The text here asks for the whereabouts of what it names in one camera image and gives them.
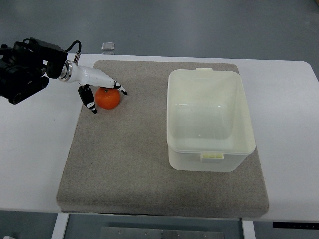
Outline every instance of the gray floor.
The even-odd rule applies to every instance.
[[[300,60],[310,63],[319,78],[315,0],[1,1],[0,43],[13,46],[31,36],[64,49],[78,39],[82,53],[91,54],[101,54],[102,42],[110,41],[114,54],[121,55]],[[43,235],[52,233],[56,215],[40,221],[39,214],[34,216],[1,212],[0,237],[39,232],[27,226],[37,222],[50,225],[40,231]],[[290,231],[286,235],[293,238],[296,231]]]
[[[0,239],[50,239],[55,226],[56,213],[30,213],[0,211]]]

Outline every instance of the metal plate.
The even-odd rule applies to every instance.
[[[224,233],[102,227],[100,239],[224,239]]]
[[[103,50],[103,51],[113,51],[114,50],[114,42],[103,42],[101,50]]]

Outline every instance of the silver connector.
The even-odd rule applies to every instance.
[[[77,52],[75,57],[74,57],[74,60],[73,62],[75,63],[75,65],[78,65],[79,64],[79,59],[80,59],[80,55],[81,53]]]
[[[59,77],[60,81],[67,82],[71,76],[72,76],[73,66],[72,62],[69,60],[66,60],[61,72],[61,75]]]

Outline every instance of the small metal object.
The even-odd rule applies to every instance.
[[[102,55],[114,55],[114,52],[104,51],[104,52],[102,52]]]
[[[102,51],[113,51],[114,50],[114,42],[103,42],[101,50]]]

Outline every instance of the white table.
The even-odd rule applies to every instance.
[[[80,65],[97,60],[237,65],[270,202],[258,220],[319,222],[319,83],[308,63],[83,54]],[[82,106],[78,87],[50,80],[16,106],[0,98],[0,210],[61,211],[55,197]]]

